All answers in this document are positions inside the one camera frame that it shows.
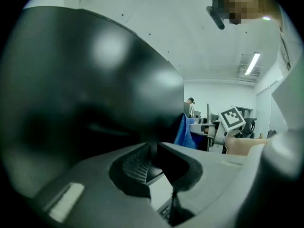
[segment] person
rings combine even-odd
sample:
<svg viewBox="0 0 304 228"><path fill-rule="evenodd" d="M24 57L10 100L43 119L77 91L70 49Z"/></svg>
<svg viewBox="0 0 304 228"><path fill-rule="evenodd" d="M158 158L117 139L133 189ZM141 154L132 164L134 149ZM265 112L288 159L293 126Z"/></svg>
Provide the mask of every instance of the person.
<svg viewBox="0 0 304 228"><path fill-rule="evenodd" d="M187 103L190 104L190 117L193 117L194 116L194 99L192 97L190 97L188 100L187 100Z"/></svg>
<svg viewBox="0 0 304 228"><path fill-rule="evenodd" d="M209 9L207 7L207 11L219 29L225 27L220 24L221 19L228 19L230 24L234 25L241 25L246 20L263 17L275 21L281 38L277 59L283 77L293 70L304 52L300 35L284 9L275 0L212 0L212 7L209 6ZM268 141L269 139L234 138L228 135L225 145L228 150L227 154L246 156L253 146L266 144Z"/></svg>

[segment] seated person in background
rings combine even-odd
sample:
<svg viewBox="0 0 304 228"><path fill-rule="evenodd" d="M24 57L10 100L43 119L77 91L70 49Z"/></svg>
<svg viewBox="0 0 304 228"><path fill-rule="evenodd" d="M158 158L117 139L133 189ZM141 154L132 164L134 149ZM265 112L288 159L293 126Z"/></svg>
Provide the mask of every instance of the seated person in background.
<svg viewBox="0 0 304 228"><path fill-rule="evenodd" d="M281 38L278 63L283 77L293 70L303 54L303 42L290 18L275 0L221 0L218 4L223 4L230 23L235 25L241 24L244 19L263 17L269 17L275 21ZM251 147L266 144L268 141L269 139L238 139L229 135L225 145L228 149L227 154L248 155Z"/></svg>
<svg viewBox="0 0 304 228"><path fill-rule="evenodd" d="M191 109L190 109L190 115L191 115L191 117L193 117L194 116L194 107L193 107L193 105L195 104L194 99L192 97L190 97L187 100L187 103L190 104L190 107L191 107Z"/></svg>

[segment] white strip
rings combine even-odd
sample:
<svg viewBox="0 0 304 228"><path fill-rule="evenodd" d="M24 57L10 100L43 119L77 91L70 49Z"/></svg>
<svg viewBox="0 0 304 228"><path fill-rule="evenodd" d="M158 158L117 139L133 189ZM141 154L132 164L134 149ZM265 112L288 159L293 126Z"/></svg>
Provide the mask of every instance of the white strip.
<svg viewBox="0 0 304 228"><path fill-rule="evenodd" d="M259 53L257 53L257 52L255 53L255 55L253 56L253 59L252 59L250 65L249 65L249 67L248 67L248 69L247 69L247 71L246 71L246 73L245 73L245 75L250 74L251 70L252 70L253 67L256 65L257 60L258 60L258 58L260 57L260 55L261 55L261 54L259 54Z"/></svg>
<svg viewBox="0 0 304 228"><path fill-rule="evenodd" d="M71 183L68 191L66 191L57 204L50 210L48 215L59 223L62 223L69 215L84 189L85 187L80 183Z"/></svg>

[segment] ceiling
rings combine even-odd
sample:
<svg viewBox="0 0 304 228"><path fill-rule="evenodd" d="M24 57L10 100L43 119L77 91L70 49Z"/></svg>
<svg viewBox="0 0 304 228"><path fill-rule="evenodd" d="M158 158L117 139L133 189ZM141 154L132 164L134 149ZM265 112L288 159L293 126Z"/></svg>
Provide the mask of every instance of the ceiling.
<svg viewBox="0 0 304 228"><path fill-rule="evenodd" d="M170 61L186 81L238 79L240 64L250 63L254 52L261 53L256 65L260 79L277 56L277 25L262 19L238 26L226 23L226 28L219 30L206 12L208 5L211 0L62 2L62 6L91 10L133 30Z"/></svg>

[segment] blue cloth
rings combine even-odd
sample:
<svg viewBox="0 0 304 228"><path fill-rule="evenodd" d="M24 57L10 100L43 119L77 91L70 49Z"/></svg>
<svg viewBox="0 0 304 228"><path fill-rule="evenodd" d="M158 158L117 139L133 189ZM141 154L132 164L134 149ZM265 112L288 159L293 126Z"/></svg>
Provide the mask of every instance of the blue cloth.
<svg viewBox="0 0 304 228"><path fill-rule="evenodd" d="M199 142L203 139L203 136L190 133L189 124L194 124L194 119L188 118L185 113L183 113L174 144L197 149Z"/></svg>

